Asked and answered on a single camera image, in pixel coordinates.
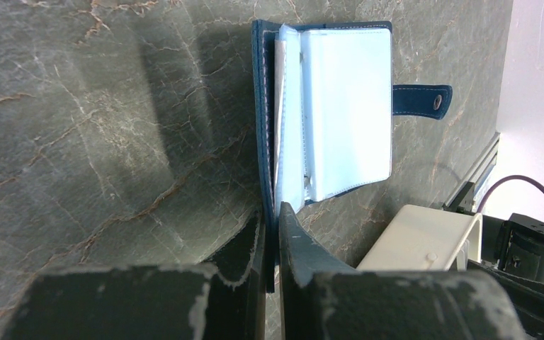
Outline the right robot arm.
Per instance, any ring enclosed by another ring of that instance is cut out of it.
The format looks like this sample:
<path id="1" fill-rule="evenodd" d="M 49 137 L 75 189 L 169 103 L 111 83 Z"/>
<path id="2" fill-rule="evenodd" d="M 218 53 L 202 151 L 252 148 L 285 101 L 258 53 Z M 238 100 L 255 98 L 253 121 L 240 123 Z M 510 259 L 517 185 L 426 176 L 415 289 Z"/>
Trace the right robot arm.
<path id="1" fill-rule="evenodd" d="M 481 260 L 468 267 L 496 279 L 527 335 L 544 339 L 544 222 L 517 213 L 483 216 Z"/>

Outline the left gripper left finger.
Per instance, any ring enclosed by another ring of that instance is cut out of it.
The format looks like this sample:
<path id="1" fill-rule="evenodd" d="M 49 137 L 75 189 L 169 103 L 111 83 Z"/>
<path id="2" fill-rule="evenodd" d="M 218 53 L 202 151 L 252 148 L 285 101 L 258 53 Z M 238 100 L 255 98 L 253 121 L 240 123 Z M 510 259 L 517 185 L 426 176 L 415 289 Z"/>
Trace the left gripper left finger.
<path id="1" fill-rule="evenodd" d="M 4 339 L 262 339 L 264 243 L 260 211 L 204 261 L 40 274 Z"/>

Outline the navy blue card holder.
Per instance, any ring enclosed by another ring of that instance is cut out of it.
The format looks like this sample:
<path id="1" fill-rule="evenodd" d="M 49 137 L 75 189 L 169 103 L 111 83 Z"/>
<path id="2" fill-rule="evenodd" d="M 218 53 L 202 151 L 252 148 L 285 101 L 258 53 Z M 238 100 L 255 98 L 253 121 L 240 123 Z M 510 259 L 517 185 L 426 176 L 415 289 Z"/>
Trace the navy blue card holder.
<path id="1" fill-rule="evenodd" d="M 282 203 L 294 211 L 384 181 L 392 119 L 441 120 L 446 84 L 395 84 L 389 21 L 251 25 L 264 281 L 274 290 Z"/>

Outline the white plastic tray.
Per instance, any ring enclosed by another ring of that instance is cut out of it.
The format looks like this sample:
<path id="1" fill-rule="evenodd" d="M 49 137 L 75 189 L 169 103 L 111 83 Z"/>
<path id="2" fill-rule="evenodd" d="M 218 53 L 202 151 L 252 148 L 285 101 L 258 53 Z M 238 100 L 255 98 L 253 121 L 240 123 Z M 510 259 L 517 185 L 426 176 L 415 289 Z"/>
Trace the white plastic tray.
<path id="1" fill-rule="evenodd" d="M 360 271 L 465 271 L 481 262 L 482 215 L 402 207 L 356 267 Z"/>

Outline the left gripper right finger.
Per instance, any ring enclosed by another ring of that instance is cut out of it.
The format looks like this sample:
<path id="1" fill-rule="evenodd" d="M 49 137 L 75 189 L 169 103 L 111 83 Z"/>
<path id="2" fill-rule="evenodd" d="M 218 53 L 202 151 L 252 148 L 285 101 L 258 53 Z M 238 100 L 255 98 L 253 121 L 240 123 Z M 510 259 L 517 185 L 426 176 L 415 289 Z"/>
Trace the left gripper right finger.
<path id="1" fill-rule="evenodd" d="M 361 272 L 280 206 L 284 339 L 525 339 L 506 291 L 473 271 Z"/>

